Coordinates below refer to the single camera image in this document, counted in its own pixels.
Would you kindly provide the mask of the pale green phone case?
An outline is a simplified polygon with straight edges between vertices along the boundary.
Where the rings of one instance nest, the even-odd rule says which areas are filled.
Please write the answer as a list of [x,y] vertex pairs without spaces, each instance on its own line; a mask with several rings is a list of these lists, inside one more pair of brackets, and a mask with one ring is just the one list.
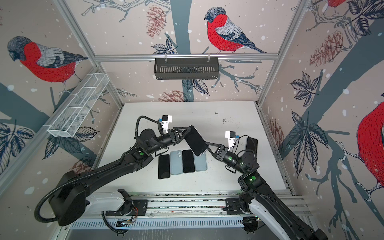
[[170,171],[171,175],[181,175],[183,173],[183,159],[181,151],[170,153]]

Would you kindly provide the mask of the phone with black screen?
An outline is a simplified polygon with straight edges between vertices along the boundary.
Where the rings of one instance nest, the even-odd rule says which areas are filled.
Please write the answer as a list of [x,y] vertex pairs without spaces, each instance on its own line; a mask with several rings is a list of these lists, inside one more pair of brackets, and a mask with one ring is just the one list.
[[168,179],[171,176],[170,155],[161,155],[158,158],[158,179]]

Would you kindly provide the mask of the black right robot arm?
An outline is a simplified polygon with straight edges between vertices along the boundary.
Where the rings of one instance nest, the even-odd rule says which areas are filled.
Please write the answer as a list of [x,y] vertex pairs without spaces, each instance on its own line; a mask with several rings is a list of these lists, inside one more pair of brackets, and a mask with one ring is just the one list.
[[210,153],[226,164],[231,173],[241,173],[238,183],[240,209],[260,218],[280,240],[326,240],[327,235],[320,229],[314,230],[291,211],[274,193],[267,181],[258,173],[258,140],[248,137],[247,149],[238,156],[221,144],[207,143],[217,149]]

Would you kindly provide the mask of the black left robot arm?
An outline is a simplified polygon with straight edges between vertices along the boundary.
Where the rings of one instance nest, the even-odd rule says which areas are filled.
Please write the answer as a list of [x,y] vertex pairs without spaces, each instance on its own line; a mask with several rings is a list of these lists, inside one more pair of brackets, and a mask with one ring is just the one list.
[[66,226],[79,219],[91,203],[87,199],[108,183],[146,167],[153,154],[179,144],[191,132],[191,127],[174,127],[164,133],[159,120],[140,116],[135,126],[135,144],[121,157],[87,173],[67,172],[57,187],[37,204],[34,217],[40,223],[57,222]]

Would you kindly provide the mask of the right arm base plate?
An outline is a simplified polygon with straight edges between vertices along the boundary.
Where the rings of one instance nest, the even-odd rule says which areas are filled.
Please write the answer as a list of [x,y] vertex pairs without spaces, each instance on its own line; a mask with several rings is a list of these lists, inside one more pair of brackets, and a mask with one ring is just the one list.
[[251,201],[244,200],[243,198],[229,198],[225,199],[225,207],[222,208],[228,215],[252,215],[250,210]]

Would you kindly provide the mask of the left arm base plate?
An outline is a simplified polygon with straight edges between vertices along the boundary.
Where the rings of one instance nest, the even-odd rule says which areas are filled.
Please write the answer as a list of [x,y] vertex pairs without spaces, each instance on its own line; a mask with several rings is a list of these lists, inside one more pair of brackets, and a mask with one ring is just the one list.
[[125,201],[116,211],[106,211],[108,217],[145,216],[148,208],[148,200]]

